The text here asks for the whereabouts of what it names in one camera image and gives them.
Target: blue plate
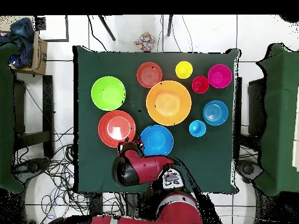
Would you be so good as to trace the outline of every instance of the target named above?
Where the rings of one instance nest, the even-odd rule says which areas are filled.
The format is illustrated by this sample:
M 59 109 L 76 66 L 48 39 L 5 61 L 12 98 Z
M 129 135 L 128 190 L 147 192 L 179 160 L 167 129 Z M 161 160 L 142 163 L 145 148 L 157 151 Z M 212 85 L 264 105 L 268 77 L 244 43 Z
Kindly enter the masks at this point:
M 206 133 L 206 130 L 207 130 L 207 127 L 206 127 L 205 123 L 200 120 L 194 120 L 189 125 L 190 134 L 196 138 L 203 136 Z
M 143 130 L 140 139 L 145 155 L 168 155 L 173 147 L 171 132 L 161 125 L 151 125 Z
M 203 118 L 210 125 L 221 125 L 227 117 L 227 106 L 219 100 L 212 100 L 204 106 Z

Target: blue cloth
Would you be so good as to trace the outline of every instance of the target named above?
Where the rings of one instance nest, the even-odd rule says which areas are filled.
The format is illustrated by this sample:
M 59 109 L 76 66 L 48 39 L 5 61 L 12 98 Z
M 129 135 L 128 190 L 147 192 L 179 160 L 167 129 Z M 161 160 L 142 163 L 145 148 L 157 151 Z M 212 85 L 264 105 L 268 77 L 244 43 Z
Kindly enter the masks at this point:
M 0 44 L 13 43 L 19 47 L 9 62 L 17 69 L 32 64 L 34 30 L 29 18 L 23 18 L 11 24 L 11 33 L 0 36 Z

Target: orange bowl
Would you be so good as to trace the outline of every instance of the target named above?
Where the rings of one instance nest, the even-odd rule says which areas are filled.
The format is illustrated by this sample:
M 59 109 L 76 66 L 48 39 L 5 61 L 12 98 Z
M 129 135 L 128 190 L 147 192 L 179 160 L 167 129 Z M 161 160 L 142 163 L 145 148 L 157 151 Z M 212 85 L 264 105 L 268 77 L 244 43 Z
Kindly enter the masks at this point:
M 179 82 L 164 80 L 148 92 L 146 105 L 149 116 L 158 124 L 176 125 L 190 113 L 191 97 Z

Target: cardboard box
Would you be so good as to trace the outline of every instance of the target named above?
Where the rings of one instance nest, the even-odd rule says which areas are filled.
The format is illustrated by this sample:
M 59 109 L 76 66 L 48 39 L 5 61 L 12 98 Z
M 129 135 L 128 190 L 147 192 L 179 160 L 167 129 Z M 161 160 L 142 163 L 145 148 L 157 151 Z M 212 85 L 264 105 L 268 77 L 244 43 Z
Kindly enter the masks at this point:
M 9 33 L 11 24 L 23 18 L 29 18 L 32 21 L 34 28 L 33 16 L 0 16 L 0 32 Z M 22 69 L 16 69 L 13 65 L 11 68 L 18 73 L 45 75 L 46 74 L 46 61 L 47 61 L 47 46 L 48 43 L 39 37 L 39 31 L 36 31 L 33 39 L 33 58 L 32 65 L 26 66 Z

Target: green plate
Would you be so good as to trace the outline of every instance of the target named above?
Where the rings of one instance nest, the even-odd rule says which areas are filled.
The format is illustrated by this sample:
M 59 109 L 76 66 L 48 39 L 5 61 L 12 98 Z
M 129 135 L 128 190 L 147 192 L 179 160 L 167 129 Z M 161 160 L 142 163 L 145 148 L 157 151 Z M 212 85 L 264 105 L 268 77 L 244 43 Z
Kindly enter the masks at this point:
M 91 98 L 94 104 L 101 110 L 113 111 L 124 103 L 126 89 L 117 78 L 104 76 L 93 84 Z

